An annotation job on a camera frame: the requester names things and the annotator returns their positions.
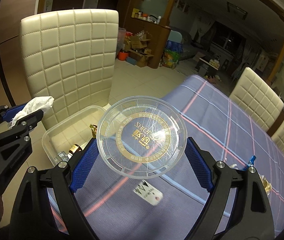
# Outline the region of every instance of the clear plastic container lid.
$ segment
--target clear plastic container lid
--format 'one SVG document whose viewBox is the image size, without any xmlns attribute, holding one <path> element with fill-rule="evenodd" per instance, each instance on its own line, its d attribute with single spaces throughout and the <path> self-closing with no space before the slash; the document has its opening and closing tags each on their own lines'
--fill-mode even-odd
<svg viewBox="0 0 284 240">
<path fill-rule="evenodd" d="M 105 163 L 134 179 L 157 177 L 184 154 L 186 126 L 163 100 L 136 96 L 109 108 L 100 119 L 97 142 Z"/>
</svg>

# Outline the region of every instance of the orange pot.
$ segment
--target orange pot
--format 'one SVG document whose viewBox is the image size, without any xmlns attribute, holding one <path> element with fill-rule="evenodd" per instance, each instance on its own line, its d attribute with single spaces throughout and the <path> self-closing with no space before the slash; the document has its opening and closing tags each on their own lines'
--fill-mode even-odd
<svg viewBox="0 0 284 240">
<path fill-rule="evenodd" d="M 128 52 L 119 52 L 118 54 L 118 59 L 121 60 L 121 61 L 125 61 L 126 58 L 129 56 L 129 53 Z"/>
</svg>

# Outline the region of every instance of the blue textured pad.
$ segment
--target blue textured pad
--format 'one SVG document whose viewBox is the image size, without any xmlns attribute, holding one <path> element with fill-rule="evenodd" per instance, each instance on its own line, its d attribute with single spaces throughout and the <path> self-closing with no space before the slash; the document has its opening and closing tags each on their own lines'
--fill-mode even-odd
<svg viewBox="0 0 284 240">
<path fill-rule="evenodd" d="M 75 193 L 79 188 L 82 188 L 86 178 L 88 177 L 95 160 L 99 155 L 97 140 L 95 139 L 89 148 L 86 150 L 85 154 L 76 165 L 72 174 L 72 183 L 69 189 L 72 193 Z"/>
<path fill-rule="evenodd" d="M 202 159 L 200 153 L 197 151 L 191 140 L 188 138 L 185 148 L 185 155 L 191 164 L 191 167 L 201 185 L 208 192 L 213 189 L 211 170 Z"/>
<path fill-rule="evenodd" d="M 23 110 L 23 108 L 25 107 L 26 103 L 23 105 L 19 105 L 19 106 L 14 106 L 11 107 L 10 109 L 8 109 L 6 111 L 6 113 L 3 115 L 3 121 L 5 122 L 10 122 L 12 121 L 12 119 L 14 118 L 14 116 L 20 112 L 21 110 Z"/>
</svg>

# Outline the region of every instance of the silver screw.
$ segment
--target silver screw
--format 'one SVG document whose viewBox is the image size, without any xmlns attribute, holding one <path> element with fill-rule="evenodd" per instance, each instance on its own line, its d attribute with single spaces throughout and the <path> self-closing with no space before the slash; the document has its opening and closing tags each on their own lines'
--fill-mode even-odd
<svg viewBox="0 0 284 240">
<path fill-rule="evenodd" d="M 257 170 L 256 170 L 254 167 L 249 167 L 249 171 L 250 171 L 251 173 L 255 173 Z"/>
<path fill-rule="evenodd" d="M 27 169 L 27 172 L 28 173 L 33 173 L 35 171 L 35 168 L 34 167 L 29 167 L 28 169 Z"/>
<path fill-rule="evenodd" d="M 58 165 L 60 168 L 65 168 L 67 165 L 67 162 L 60 162 Z"/>
<path fill-rule="evenodd" d="M 224 167 L 225 167 L 225 163 L 224 163 L 224 162 L 221 162 L 221 161 L 218 161 L 218 162 L 217 162 L 217 166 L 218 166 L 219 168 L 224 168 Z"/>
</svg>

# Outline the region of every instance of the tablecloth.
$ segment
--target tablecloth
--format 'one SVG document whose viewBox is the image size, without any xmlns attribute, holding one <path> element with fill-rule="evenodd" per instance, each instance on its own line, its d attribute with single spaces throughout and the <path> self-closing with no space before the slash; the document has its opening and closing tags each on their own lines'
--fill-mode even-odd
<svg viewBox="0 0 284 240">
<path fill-rule="evenodd" d="M 188 136 L 215 160 L 242 169 L 255 155 L 255 167 L 272 184 L 268 198 L 275 235 L 284 228 L 284 156 L 271 138 L 235 103 L 199 76 L 188 77 L 164 97 L 182 115 Z M 110 170 L 99 156 L 75 197 L 101 240 L 184 239 L 198 218 L 208 193 L 201 188 L 185 155 L 161 177 L 148 182 L 164 197 L 152 206 L 133 189 L 140 180 Z M 66 232 L 53 190 L 49 198 L 58 228 Z M 231 189 L 217 232 L 230 217 L 235 189 Z"/>
</svg>

